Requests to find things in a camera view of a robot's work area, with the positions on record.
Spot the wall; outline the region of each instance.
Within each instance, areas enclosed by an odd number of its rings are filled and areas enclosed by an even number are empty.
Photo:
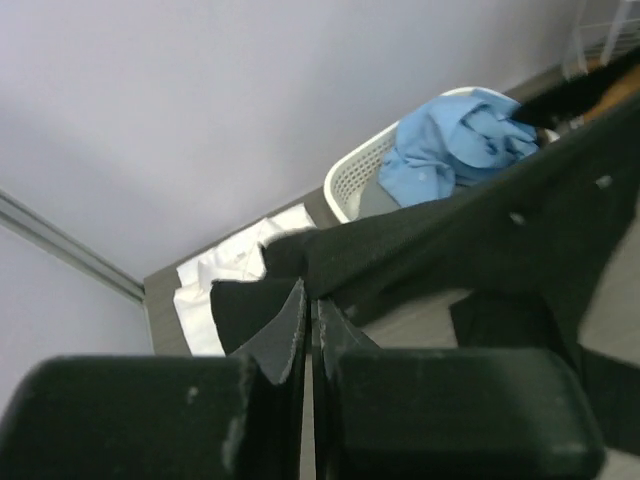
[[[39,361],[153,354],[142,307],[0,227],[0,416]]]
[[[0,188],[138,279],[439,92],[559,63],[575,0],[0,3]]]

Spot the blue cloth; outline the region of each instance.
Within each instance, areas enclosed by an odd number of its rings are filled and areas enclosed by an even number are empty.
[[[480,89],[434,98],[400,120],[378,182],[408,207],[491,178],[538,150],[535,128],[509,118],[519,105]]]

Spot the white cloth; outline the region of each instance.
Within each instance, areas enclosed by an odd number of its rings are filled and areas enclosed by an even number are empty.
[[[211,282],[259,280],[265,271],[260,245],[285,232],[313,226],[304,205],[299,204],[263,218],[177,268],[182,288],[176,290],[173,304],[192,355],[224,355],[211,313]]]

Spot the wooden floor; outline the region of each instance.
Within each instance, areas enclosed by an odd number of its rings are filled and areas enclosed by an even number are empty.
[[[528,96],[536,84],[509,92],[514,98]],[[319,228],[337,223],[321,190],[300,199]],[[203,247],[204,251],[218,242]],[[158,355],[189,355],[180,323],[173,307],[173,293],[180,286],[176,266],[199,252],[156,272],[145,279],[146,307],[154,348]],[[609,264],[606,276],[583,322],[580,339],[593,350],[640,364],[640,223],[627,235],[624,244]],[[366,325],[364,331],[382,347],[456,346],[448,305],[464,292],[445,292],[432,298],[411,299],[411,292],[394,298],[379,298],[365,310],[355,312],[354,323]],[[313,409],[311,362],[307,361],[305,405],[302,434],[301,478],[315,478],[313,451]],[[607,480],[640,479],[640,460],[610,452],[609,463],[601,475]]]

